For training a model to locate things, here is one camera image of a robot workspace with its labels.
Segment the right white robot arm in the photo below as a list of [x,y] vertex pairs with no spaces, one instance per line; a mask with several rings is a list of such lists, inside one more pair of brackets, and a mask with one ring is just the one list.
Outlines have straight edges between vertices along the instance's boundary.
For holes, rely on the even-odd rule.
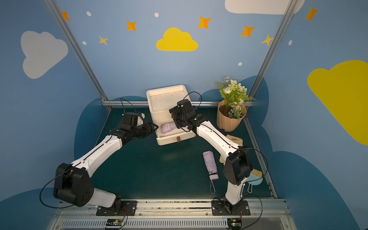
[[223,173],[228,181],[224,206],[229,213],[242,204],[245,183],[253,170],[250,149],[226,138],[202,114],[197,114],[188,99],[169,110],[177,128],[187,128],[211,144],[224,158]]

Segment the white three-drawer cabinet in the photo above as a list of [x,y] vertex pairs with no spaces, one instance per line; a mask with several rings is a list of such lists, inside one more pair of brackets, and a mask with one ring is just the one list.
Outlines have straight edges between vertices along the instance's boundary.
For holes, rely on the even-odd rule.
[[162,126],[173,122],[169,110],[177,106],[177,102],[184,99],[188,94],[184,85],[176,85],[159,89],[148,90],[146,95],[149,104],[151,118],[159,128],[156,130],[158,145],[168,145],[194,138],[194,132],[188,129],[178,129],[176,126],[169,133],[162,132]]

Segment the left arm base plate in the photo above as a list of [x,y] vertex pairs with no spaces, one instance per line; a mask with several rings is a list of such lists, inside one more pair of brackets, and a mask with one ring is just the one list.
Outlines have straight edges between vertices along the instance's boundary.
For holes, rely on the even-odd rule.
[[120,200],[110,208],[99,206],[96,216],[134,216],[137,204],[138,202],[135,200]]

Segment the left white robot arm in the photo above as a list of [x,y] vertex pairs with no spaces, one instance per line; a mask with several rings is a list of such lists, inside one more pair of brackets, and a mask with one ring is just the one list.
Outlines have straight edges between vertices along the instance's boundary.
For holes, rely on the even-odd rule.
[[120,124],[92,150],[70,164],[56,169],[53,196],[77,207],[98,207],[98,216],[117,216],[122,210],[121,197],[94,187],[91,178],[115,152],[133,139],[143,139],[159,127],[146,122],[143,113],[124,113]]

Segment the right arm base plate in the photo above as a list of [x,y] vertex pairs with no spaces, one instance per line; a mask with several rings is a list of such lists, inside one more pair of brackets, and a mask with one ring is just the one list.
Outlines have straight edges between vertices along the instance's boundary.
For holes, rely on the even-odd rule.
[[211,201],[211,210],[213,216],[250,216],[250,208],[246,200],[232,205],[227,201],[214,199]]

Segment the lilac umbrella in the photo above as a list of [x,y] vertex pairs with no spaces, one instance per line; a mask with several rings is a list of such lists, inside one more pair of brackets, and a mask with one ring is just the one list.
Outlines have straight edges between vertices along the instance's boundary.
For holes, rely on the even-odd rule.
[[177,129],[175,122],[165,123],[161,126],[161,132],[165,135]]
[[213,152],[212,151],[203,152],[203,159],[209,174],[210,193],[214,195],[216,193],[214,181],[219,179],[219,175]]

